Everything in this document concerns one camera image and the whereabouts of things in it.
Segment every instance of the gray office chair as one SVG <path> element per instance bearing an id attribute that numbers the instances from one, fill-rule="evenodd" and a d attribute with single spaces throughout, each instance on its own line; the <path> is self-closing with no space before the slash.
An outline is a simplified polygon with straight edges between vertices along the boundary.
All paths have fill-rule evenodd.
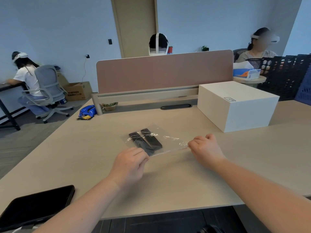
<path id="1" fill-rule="evenodd" d="M 44 118 L 43 122 L 47 123 L 48 119 L 54 114 L 64 114 L 66 117 L 69 117 L 70 115 L 68 113 L 62 112 L 62 110 L 73 110 L 73 107 L 66 107 L 66 108 L 57 108 L 55 103 L 64 99 L 65 95 L 64 93 L 67 93 L 64 88 L 58 83 L 57 80 L 57 73 L 52 65 L 44 65 L 36 68 L 35 70 L 36 77 L 39 82 L 40 91 L 41 93 L 46 97 L 41 100 L 33 100 L 31 97 L 28 96 L 26 92 L 29 91 L 23 91 L 22 94 L 27 97 L 30 101 L 27 102 L 27 104 L 30 105 L 38 105 L 38 106 L 46 106 L 51 105 L 51 110 L 40 114 L 36 116 L 37 119 Z"/>
<path id="2" fill-rule="evenodd" d="M 243 52 L 246 52 L 247 48 L 241 48 L 241 49 L 236 49 L 233 51 L 233 62 L 236 62 L 236 60 L 239 58 L 240 54 Z"/>

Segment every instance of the white headset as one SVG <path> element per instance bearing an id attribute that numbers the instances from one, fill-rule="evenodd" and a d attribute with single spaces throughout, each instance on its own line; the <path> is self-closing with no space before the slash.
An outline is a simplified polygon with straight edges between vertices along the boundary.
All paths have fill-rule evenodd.
<path id="1" fill-rule="evenodd" d="M 159 33 L 155 36 L 155 53 L 150 53 L 150 46 L 149 46 L 149 56 L 156 56 L 156 55 L 167 55 L 167 52 L 169 50 L 169 40 L 167 40 L 167 37 L 165 36 L 167 41 L 167 47 L 165 53 L 159 53 Z"/>
<path id="2" fill-rule="evenodd" d="M 280 41 L 280 37 L 273 34 L 273 33 L 272 34 L 269 33 L 267 35 L 264 34 L 263 36 L 257 36 L 255 34 L 252 34 L 251 38 L 253 38 L 253 39 L 266 38 L 267 42 L 270 42 L 270 44 L 276 44 Z"/>
<path id="3" fill-rule="evenodd" d="M 15 62 L 19 58 L 27 58 L 27 57 L 28 55 L 25 52 L 20 52 L 14 57 L 13 62 Z"/>

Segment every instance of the brown partition panel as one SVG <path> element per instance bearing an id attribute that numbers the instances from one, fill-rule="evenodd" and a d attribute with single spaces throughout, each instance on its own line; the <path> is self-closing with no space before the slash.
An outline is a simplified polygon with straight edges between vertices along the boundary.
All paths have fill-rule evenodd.
<path id="1" fill-rule="evenodd" d="M 233 52 L 205 51 L 98 61 L 98 91 L 115 93 L 232 81 Z"/>

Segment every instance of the person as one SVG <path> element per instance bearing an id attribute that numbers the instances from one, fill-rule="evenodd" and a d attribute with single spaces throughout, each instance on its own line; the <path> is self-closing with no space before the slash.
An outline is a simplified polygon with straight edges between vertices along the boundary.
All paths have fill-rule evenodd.
<path id="1" fill-rule="evenodd" d="M 156 51 L 156 45 L 158 40 L 158 52 Z M 161 33 L 156 33 L 151 36 L 149 42 L 149 55 L 166 55 L 169 49 L 169 41 L 167 40 L 166 36 Z"/>
<path id="2" fill-rule="evenodd" d="M 267 50 L 267 47 L 271 43 L 277 43 L 279 41 L 279 37 L 272 34 L 271 30 L 268 28 L 260 28 L 258 29 L 251 38 L 251 43 L 248 45 L 247 51 L 240 54 L 239 58 L 236 60 L 236 63 L 241 63 L 246 61 L 247 59 L 252 58 L 263 58 L 269 57 L 273 58 L 277 56 L 273 51 Z"/>
<path id="3" fill-rule="evenodd" d="M 272 233 L 307 233 L 311 201 L 228 160 L 213 134 L 188 143 L 196 160 L 222 177 Z M 149 156 L 129 148 L 115 158 L 108 176 L 35 233 L 91 232 L 115 196 L 142 178 Z"/>
<path id="4" fill-rule="evenodd" d="M 10 85 L 16 85 L 18 83 L 25 82 L 26 86 L 29 88 L 29 97 L 31 97 L 33 100 L 40 100 L 46 98 L 39 90 L 40 86 L 35 74 L 35 69 L 39 67 L 39 65 L 29 59 L 26 53 L 19 51 L 14 51 L 12 53 L 12 60 L 17 66 L 18 71 L 13 79 L 8 79 L 6 82 Z M 27 102 L 29 102 L 30 100 L 25 96 L 19 97 L 17 101 L 22 106 L 30 109 L 30 111 L 36 116 L 49 111 L 46 106 L 28 104 Z"/>

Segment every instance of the tablet screen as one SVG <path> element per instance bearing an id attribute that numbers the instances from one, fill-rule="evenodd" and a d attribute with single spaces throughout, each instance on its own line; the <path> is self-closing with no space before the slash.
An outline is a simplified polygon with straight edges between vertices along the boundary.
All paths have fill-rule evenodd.
<path id="1" fill-rule="evenodd" d="M 74 190 L 69 185 L 14 199 L 0 216 L 0 232 L 47 221 L 69 205 Z"/>

